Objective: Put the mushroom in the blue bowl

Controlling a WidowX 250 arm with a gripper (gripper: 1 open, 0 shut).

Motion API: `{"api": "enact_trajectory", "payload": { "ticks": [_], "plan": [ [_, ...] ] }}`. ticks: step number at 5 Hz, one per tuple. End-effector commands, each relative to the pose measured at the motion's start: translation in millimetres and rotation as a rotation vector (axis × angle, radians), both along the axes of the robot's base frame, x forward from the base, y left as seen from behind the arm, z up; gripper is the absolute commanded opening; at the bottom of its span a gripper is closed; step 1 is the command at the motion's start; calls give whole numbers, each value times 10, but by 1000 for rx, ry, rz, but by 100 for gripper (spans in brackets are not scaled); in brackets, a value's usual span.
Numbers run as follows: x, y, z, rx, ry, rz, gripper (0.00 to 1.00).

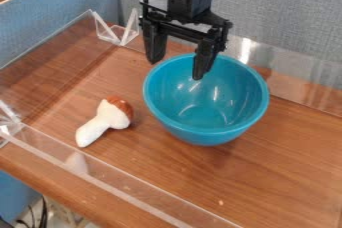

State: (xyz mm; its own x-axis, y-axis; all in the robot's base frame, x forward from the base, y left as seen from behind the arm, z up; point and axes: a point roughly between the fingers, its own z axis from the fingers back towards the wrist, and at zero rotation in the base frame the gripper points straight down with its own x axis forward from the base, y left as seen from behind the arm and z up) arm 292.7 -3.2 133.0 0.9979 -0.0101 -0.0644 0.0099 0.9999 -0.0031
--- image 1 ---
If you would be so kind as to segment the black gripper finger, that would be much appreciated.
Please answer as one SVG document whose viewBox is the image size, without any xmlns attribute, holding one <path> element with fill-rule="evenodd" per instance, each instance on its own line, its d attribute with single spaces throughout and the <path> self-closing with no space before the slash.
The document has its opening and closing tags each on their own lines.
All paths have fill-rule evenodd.
<svg viewBox="0 0 342 228">
<path fill-rule="evenodd" d="M 165 55 L 167 33 L 153 24 L 142 25 L 142 40 L 146 60 L 157 63 Z"/>
<path fill-rule="evenodd" d="M 192 78 L 195 80 L 200 80 L 209 71 L 219 51 L 220 41 L 217 38 L 200 40 L 193 57 Z"/>
</svg>

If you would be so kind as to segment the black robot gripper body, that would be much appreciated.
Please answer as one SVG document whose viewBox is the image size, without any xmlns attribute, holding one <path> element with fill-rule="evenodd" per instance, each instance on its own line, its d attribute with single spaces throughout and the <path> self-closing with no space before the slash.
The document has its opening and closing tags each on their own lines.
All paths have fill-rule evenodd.
<svg viewBox="0 0 342 228">
<path fill-rule="evenodd" d="M 189 42 L 204 38 L 227 41 L 232 23 L 211 11 L 212 0 L 140 0 L 142 14 L 140 26 L 153 24 L 169 36 Z"/>
</svg>

